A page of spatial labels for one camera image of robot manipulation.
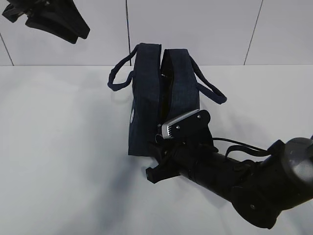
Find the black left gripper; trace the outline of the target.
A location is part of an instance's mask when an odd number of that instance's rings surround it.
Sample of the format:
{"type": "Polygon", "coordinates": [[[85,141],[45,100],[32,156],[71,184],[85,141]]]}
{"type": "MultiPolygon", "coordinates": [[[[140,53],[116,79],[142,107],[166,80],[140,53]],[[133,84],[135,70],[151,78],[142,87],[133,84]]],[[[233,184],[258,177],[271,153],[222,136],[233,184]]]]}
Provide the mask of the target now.
{"type": "Polygon", "coordinates": [[[75,44],[78,38],[86,39],[90,28],[72,0],[8,0],[2,15],[14,23],[27,15],[25,25],[53,34],[75,44]],[[42,14],[34,14],[43,8],[42,14]]]}

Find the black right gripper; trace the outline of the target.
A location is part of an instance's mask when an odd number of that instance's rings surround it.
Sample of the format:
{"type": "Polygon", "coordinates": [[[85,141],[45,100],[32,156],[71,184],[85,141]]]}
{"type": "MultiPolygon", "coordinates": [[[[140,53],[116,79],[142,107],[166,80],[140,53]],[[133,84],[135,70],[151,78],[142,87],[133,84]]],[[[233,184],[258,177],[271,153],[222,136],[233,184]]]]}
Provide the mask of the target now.
{"type": "Polygon", "coordinates": [[[149,152],[157,166],[145,170],[147,180],[156,184],[162,180],[184,176],[195,181],[194,168],[204,151],[218,152],[208,127],[183,139],[149,142],[149,152]]]}

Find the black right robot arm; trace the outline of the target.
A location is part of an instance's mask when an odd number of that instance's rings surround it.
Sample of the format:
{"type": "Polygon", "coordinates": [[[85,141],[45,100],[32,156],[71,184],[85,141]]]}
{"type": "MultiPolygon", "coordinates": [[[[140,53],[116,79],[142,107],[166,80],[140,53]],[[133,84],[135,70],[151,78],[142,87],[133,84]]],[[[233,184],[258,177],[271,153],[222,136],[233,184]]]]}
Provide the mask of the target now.
{"type": "Polygon", "coordinates": [[[183,139],[150,142],[157,166],[146,169],[152,183],[184,176],[229,201],[250,224],[271,229],[279,214],[313,197],[313,140],[280,140],[266,151],[241,145],[228,151],[265,155],[265,160],[238,161],[219,153],[208,128],[183,139]]]}

